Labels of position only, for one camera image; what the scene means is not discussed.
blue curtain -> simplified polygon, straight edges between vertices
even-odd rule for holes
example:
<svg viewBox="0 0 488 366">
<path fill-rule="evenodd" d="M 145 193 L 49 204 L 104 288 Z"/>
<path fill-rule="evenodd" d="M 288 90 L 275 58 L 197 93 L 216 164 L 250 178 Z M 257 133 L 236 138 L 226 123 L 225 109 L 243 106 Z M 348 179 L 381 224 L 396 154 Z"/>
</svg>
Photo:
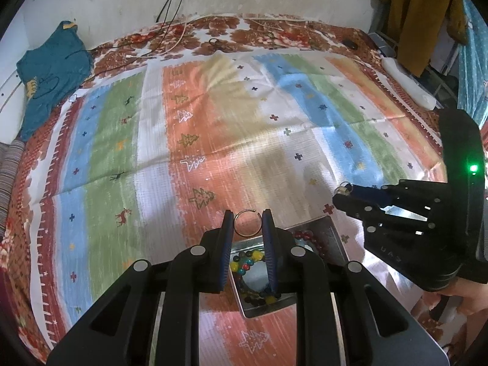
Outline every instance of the blue curtain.
<svg viewBox="0 0 488 366">
<path fill-rule="evenodd" d="M 488 26 L 471 0 L 463 2 L 468 43 L 459 50 L 458 109 L 466 110 L 481 128 L 488 117 Z"/>
</svg>

screw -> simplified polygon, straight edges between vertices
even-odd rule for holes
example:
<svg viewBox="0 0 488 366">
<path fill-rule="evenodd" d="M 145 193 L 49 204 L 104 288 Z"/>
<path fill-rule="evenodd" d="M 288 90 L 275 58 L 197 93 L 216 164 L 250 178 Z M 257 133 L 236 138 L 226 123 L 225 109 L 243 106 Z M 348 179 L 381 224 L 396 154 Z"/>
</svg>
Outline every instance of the screw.
<svg viewBox="0 0 488 366">
<path fill-rule="evenodd" d="M 196 245 L 190 249 L 190 253 L 194 256 L 201 256 L 205 251 L 206 249 L 201 245 Z"/>
<path fill-rule="evenodd" d="M 358 263 L 357 261 L 351 261 L 347 265 L 347 269 L 350 272 L 361 272 L 361 270 L 363 269 L 363 266 L 361 265 L 361 263 Z"/>
<path fill-rule="evenodd" d="M 301 246 L 294 246 L 291 248 L 291 254 L 296 256 L 296 257 L 302 257 L 305 256 L 305 249 L 302 248 Z"/>
<path fill-rule="evenodd" d="M 147 268 L 147 266 L 148 266 L 148 264 L 147 264 L 146 260 L 137 260 L 134 263 L 133 268 L 136 271 L 141 272 L 141 271 L 144 271 Z"/>
</svg>

human hand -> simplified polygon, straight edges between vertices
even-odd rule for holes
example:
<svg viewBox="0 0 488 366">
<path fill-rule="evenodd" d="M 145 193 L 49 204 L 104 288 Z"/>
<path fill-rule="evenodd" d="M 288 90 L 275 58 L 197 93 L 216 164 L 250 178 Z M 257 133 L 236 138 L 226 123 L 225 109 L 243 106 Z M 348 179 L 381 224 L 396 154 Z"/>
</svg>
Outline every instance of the human hand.
<svg viewBox="0 0 488 366">
<path fill-rule="evenodd" d="M 455 278 L 443 290 L 435 293 L 424 292 L 422 299 L 429 309 L 433 309 L 441 300 L 441 294 L 464 298 L 461 305 L 457 307 L 460 314 L 471 315 L 488 308 L 488 284 Z"/>
</svg>

yellow bead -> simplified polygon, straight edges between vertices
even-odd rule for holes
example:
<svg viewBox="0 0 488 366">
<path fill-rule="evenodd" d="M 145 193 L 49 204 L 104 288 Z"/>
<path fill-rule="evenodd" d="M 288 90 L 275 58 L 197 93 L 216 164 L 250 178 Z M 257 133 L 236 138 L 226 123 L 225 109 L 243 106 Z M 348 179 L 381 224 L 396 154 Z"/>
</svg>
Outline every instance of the yellow bead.
<svg viewBox="0 0 488 366">
<path fill-rule="evenodd" d="M 264 299 L 264 301 L 266 301 L 266 304 L 270 305 L 276 302 L 276 297 L 268 296 Z"/>
<path fill-rule="evenodd" d="M 236 263 L 235 261 L 231 261 L 230 262 L 230 270 L 232 272 L 237 272 L 238 269 L 239 269 L 239 264 Z"/>
<path fill-rule="evenodd" d="M 263 258 L 264 254 L 258 250 L 252 252 L 252 259 L 254 261 L 260 261 Z"/>
</svg>

finger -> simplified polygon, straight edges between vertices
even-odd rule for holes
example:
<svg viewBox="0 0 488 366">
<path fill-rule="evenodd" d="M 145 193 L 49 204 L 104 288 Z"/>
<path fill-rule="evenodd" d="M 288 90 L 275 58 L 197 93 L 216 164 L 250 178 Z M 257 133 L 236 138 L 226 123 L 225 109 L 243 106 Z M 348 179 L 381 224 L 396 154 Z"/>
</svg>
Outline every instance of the finger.
<svg viewBox="0 0 488 366">
<path fill-rule="evenodd" d="M 465 298 L 461 305 L 457 307 L 460 314 L 469 316 L 483 309 L 483 305 L 478 300 Z"/>
<path fill-rule="evenodd" d="M 424 292 L 424 294 L 422 295 L 422 300 L 424 301 L 425 305 L 431 310 L 436 305 L 438 305 L 441 300 L 441 295 L 437 293 Z"/>
<path fill-rule="evenodd" d="M 439 290 L 437 293 L 446 296 L 462 296 L 476 298 L 484 285 L 482 283 L 468 281 L 463 278 L 455 278 L 448 287 Z"/>
</svg>

